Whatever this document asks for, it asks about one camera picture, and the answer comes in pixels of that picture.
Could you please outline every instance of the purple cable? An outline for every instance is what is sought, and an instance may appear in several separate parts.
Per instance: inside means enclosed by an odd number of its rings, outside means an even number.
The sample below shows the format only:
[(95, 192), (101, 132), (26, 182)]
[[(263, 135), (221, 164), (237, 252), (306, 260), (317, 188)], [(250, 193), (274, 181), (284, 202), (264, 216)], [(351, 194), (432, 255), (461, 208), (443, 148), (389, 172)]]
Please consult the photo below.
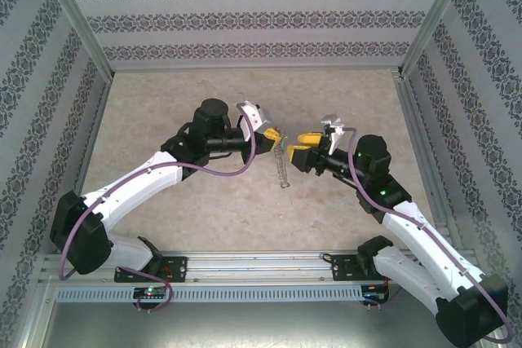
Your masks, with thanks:
[[(248, 114), (246, 114), (246, 112), (243, 110), (243, 107), (242, 107), (241, 104), (237, 104), (236, 107), (239, 110), (239, 112), (243, 115), (243, 117), (248, 118)], [(142, 170), (136, 171), (135, 173), (133, 173), (129, 177), (124, 178), (122, 181), (120, 181), (119, 183), (117, 183), (116, 185), (114, 185), (113, 187), (108, 189), (102, 196), (100, 196), (98, 199), (96, 199), (96, 201), (94, 203), (92, 203), (83, 212), (82, 215), (80, 215), (80, 218), (76, 221), (76, 223), (74, 224), (73, 228), (71, 229), (71, 232), (69, 233), (69, 236), (67, 237), (67, 240), (65, 241), (64, 249), (63, 249), (61, 257), (60, 257), (60, 268), (58, 270), (58, 277), (59, 277), (59, 279), (60, 280), (67, 280), (75, 272), (75, 270), (72, 269), (67, 275), (64, 275), (64, 268), (65, 268), (65, 263), (67, 262), (67, 255), (69, 254), (69, 250), (71, 248), (71, 244), (73, 243), (73, 238), (76, 235), (76, 233), (78, 232), (78, 230), (80, 229), (80, 226), (82, 225), (83, 221), (87, 218), (87, 216), (89, 216), (89, 214), (98, 205), (103, 203), (104, 200), (107, 197), (110, 197), (116, 190), (118, 190), (120, 187), (122, 187), (126, 183), (132, 181), (134, 178), (137, 178), (137, 177), (139, 177), (142, 174), (150, 173), (152, 170), (157, 170), (157, 169), (160, 169), (162, 167), (169, 167), (169, 166), (187, 167), (189, 169), (199, 170), (199, 171), (202, 171), (203, 173), (218, 175), (220, 177), (234, 177), (236, 175), (245, 173), (246, 170), (250, 167), (250, 165), (252, 165), (252, 161), (254, 160), (254, 156), (255, 156), (255, 148), (256, 148), (255, 136), (254, 136), (254, 127), (252, 126), (250, 121), (246, 122), (246, 126), (248, 127), (248, 131), (250, 132), (250, 156), (248, 157), (248, 160), (246, 161), (245, 165), (243, 167), (241, 167), (237, 171), (233, 171), (231, 173), (222, 173), (220, 171), (207, 169), (207, 168), (202, 167), (202, 166), (193, 165), (192, 163), (165, 162), (165, 163), (159, 163), (157, 165), (152, 165), (152, 166), (146, 167), (146, 168), (144, 168)], [(166, 303), (168, 303), (170, 301), (170, 299), (172, 298), (172, 287), (166, 281), (164, 281), (162, 279), (159, 279), (156, 276), (148, 275), (146, 273), (135, 271), (135, 270), (130, 269), (130, 268), (123, 268), (123, 267), (121, 267), (121, 269), (123, 269), (125, 271), (128, 271), (130, 273), (134, 273), (136, 275), (140, 275), (142, 277), (146, 277), (146, 278), (148, 278), (150, 280), (159, 281), (160, 283), (165, 284), (167, 286), (167, 288), (169, 289), (169, 291), (170, 291), (169, 299), (167, 301), (163, 302), (161, 305), (157, 306), (156, 308), (151, 309), (149, 312), (160, 310), (162, 307), (166, 306)], [(138, 310), (141, 311), (141, 308), (139, 307), (139, 300), (138, 300)]]
[(352, 180), (357, 186), (357, 190), (361, 193), (361, 195), (366, 199), (366, 201), (369, 202), (370, 205), (372, 205), (375, 209), (378, 209), (379, 211), (384, 212), (385, 214), (394, 214), (395, 216), (398, 216), (399, 218), (403, 218), (407, 220), (408, 222), (415, 225), (419, 230), (424, 230), (426, 234), (433, 240), (433, 242), (436, 243), (437, 246), (439, 246), (440, 250), (448, 257), (451, 262), (457, 267), (457, 269), (466, 276), (473, 285), (479, 290), (479, 292), (485, 297), (486, 301), (491, 305), (491, 307), (497, 312), (498, 316), (502, 320), (502, 322), (506, 325), (507, 329), (507, 336), (502, 339), (492, 338), (485, 336), (484, 339), (487, 341), (494, 342), (496, 344), (507, 344), (510, 342), (513, 337), (513, 327), (511, 326), (511, 323), (507, 319), (506, 315), (502, 311), (502, 309), (498, 306), (498, 304), (493, 300), (491, 295), (489, 295), (484, 287), (482, 287), (478, 281), (475, 280), (475, 278), (467, 271), (467, 269), (448, 251), (445, 246), (440, 242), (440, 240), (436, 237), (436, 235), (431, 231), (429, 228), (423, 226), (421, 223), (417, 222), (414, 218), (403, 214), (401, 212), (395, 211), (394, 209), (388, 209), (384, 208), (383, 206), (377, 204), (375, 201), (372, 200), (372, 198), (369, 196), (368, 193), (366, 193), (365, 189), (362, 187), (361, 182), (357, 178), (355, 166), (353, 164), (353, 154), (356, 150), (356, 136), (357, 136), (357, 129), (355, 128), (343, 128), (344, 131), (352, 132), (352, 136), (350, 138), (350, 143), (348, 145), (348, 166), (350, 168), (350, 174), (352, 175)]

